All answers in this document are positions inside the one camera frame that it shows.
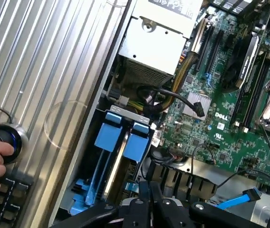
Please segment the black plastic air shroud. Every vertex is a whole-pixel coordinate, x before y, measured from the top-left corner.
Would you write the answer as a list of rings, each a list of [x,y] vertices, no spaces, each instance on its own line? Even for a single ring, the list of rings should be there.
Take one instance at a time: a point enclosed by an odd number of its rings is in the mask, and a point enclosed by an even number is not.
[[[163,196],[180,201],[209,200],[218,188],[206,178],[156,163],[148,168],[147,179],[160,184]]]

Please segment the green motherboard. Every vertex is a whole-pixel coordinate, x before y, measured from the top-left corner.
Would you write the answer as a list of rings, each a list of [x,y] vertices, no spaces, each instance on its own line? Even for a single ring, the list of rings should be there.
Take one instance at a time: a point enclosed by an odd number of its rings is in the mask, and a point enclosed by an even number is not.
[[[270,67],[250,129],[237,127],[237,123],[230,127],[242,88],[232,93],[223,93],[221,88],[221,77],[238,39],[250,33],[261,38],[254,63],[258,55],[270,51],[270,0],[213,0],[201,13],[200,22],[206,28],[198,60],[180,95],[191,103],[201,102],[205,115],[198,117],[181,100],[175,100],[162,116],[160,145],[181,161],[198,160],[231,172],[247,170],[251,179],[257,178],[258,171],[270,176],[270,132],[260,124]]]

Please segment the silver metal drive cage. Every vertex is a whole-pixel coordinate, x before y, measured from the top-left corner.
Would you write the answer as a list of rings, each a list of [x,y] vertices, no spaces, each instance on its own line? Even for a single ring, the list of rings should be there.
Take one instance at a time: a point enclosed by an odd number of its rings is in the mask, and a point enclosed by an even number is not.
[[[240,204],[225,210],[262,225],[270,219],[270,195],[263,193],[258,201]]]

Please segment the blue drive caddy brackets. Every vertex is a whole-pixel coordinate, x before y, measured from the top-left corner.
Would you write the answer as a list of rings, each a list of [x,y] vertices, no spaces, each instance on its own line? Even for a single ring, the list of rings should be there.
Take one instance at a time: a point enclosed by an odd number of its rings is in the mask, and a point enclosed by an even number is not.
[[[133,113],[131,111],[128,111],[124,108],[120,108],[120,107],[115,106],[115,105],[112,105],[109,110],[105,110],[105,111],[96,110],[95,114],[94,114],[93,122],[92,122],[92,124],[89,128],[89,131],[88,131],[89,135],[88,135],[88,139],[86,141],[86,147],[85,147],[83,157],[86,154],[86,150],[89,147],[89,143],[93,139],[92,131],[94,129],[97,129],[97,130],[100,129],[100,125],[104,121],[104,118],[105,118],[105,115],[107,112],[110,112],[110,113],[115,114],[115,115],[122,118],[121,126],[123,129],[122,129],[122,132],[119,136],[118,142],[115,146],[115,150],[112,152],[109,170],[106,173],[106,180],[104,182],[104,186],[102,187],[102,190],[99,192],[100,197],[98,198],[98,201],[95,204],[97,204],[98,202],[101,202],[101,201],[105,201],[105,200],[101,199],[101,197],[102,197],[102,194],[104,192],[104,188],[105,188],[107,179],[109,177],[110,169],[112,168],[112,166],[114,164],[114,160],[117,157],[118,147],[121,145],[125,134],[129,133],[131,131],[131,129],[134,125],[134,122],[143,123],[143,124],[146,124],[149,126],[149,128],[150,128],[150,130],[149,130],[149,143],[146,147],[146,151],[144,153],[144,156],[143,156],[141,162],[137,163],[137,162],[132,161],[130,159],[122,158],[121,164],[120,164],[119,170],[118,170],[118,175],[115,179],[115,186],[118,187],[119,190],[113,191],[113,195],[112,195],[113,198],[109,202],[119,203],[124,197],[129,195],[130,192],[137,191],[138,185],[136,182],[138,180],[139,171],[140,171],[140,168],[142,166],[142,162],[143,162],[144,158],[146,157],[148,150],[150,149],[152,137],[154,134],[154,130],[151,128],[151,126],[149,124],[150,120],[146,117],[139,115],[139,114]],[[80,166],[76,169],[76,174],[75,174],[74,178],[71,180],[71,184],[68,186],[67,190],[65,191],[63,199],[62,199],[61,204],[59,206],[59,208],[62,210],[65,210],[68,213],[68,215],[70,215],[69,210],[73,204],[72,198],[73,198],[74,193],[72,192],[72,187],[73,187],[74,183],[76,182]]]

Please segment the black keyboard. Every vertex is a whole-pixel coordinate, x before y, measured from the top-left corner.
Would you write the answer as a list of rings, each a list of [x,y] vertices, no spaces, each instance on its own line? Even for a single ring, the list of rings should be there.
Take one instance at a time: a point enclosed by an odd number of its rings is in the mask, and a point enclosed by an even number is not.
[[[0,184],[0,228],[17,228],[32,183],[5,175],[0,178]]]

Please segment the black RAM slot bank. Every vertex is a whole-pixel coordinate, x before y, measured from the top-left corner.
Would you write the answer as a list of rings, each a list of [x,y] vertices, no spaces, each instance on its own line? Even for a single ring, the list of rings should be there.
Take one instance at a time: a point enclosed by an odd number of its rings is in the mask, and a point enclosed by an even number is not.
[[[270,51],[258,55],[251,74],[238,93],[237,102],[230,120],[230,127],[252,128],[252,120],[265,85],[270,67]]]

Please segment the black graphics card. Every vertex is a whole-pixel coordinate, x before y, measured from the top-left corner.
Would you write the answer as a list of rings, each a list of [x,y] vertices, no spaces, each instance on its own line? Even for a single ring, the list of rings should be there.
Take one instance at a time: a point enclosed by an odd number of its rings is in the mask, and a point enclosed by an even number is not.
[[[260,40],[261,38],[253,33],[237,40],[225,73],[221,77],[223,93],[232,93],[242,88],[250,74]]]

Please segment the silver power supply unit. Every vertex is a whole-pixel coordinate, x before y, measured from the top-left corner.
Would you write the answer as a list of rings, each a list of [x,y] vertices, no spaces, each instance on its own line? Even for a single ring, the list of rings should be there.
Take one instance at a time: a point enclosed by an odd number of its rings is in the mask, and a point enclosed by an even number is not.
[[[119,55],[123,83],[160,86],[171,80],[203,0],[137,0]]]

